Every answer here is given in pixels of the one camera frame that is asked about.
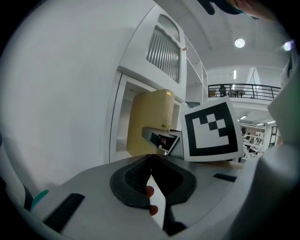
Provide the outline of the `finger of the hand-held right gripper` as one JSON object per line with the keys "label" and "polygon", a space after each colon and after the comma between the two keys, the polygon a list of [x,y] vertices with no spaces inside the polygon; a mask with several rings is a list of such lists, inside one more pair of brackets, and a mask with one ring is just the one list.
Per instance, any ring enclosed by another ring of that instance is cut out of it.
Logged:
{"label": "finger of the hand-held right gripper", "polygon": [[169,135],[166,131],[163,130],[150,127],[143,127],[142,137],[150,144],[158,148],[162,144],[165,145],[166,139],[169,137]]}

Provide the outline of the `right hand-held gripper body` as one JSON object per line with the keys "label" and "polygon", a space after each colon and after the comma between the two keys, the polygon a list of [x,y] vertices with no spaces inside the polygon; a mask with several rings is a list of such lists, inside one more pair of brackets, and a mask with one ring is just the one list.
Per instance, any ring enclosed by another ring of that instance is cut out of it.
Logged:
{"label": "right hand-held gripper body", "polygon": [[242,132],[229,97],[180,114],[181,130],[150,128],[150,144],[173,158],[214,162],[244,157]]}

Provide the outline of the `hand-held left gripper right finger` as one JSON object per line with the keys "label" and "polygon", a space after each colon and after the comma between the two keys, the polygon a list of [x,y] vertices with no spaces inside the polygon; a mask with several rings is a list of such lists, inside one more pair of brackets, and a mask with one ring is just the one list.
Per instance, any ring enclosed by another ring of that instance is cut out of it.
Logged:
{"label": "hand-held left gripper right finger", "polygon": [[163,230],[175,235],[200,220],[229,191],[243,164],[193,163],[152,155],[152,176],[165,197]]}

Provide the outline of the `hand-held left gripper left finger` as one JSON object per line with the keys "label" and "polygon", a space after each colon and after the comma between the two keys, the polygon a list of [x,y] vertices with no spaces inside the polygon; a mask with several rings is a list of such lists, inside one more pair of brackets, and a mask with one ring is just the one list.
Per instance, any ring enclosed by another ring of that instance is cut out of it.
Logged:
{"label": "hand-held left gripper left finger", "polygon": [[87,169],[60,186],[53,187],[31,210],[44,221],[71,193],[85,198],[61,232],[74,240],[162,240],[167,234],[145,209],[124,205],[110,188],[118,169],[137,161],[130,157]]}

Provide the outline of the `person's left hand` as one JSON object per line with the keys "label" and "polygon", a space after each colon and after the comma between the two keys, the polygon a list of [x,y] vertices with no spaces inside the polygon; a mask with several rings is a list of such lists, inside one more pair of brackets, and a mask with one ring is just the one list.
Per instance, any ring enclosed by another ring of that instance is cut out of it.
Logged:
{"label": "person's left hand", "polygon": [[[152,186],[146,186],[146,196],[150,199],[154,195],[154,188]],[[154,216],[158,213],[158,207],[156,205],[150,205],[150,214]]]}

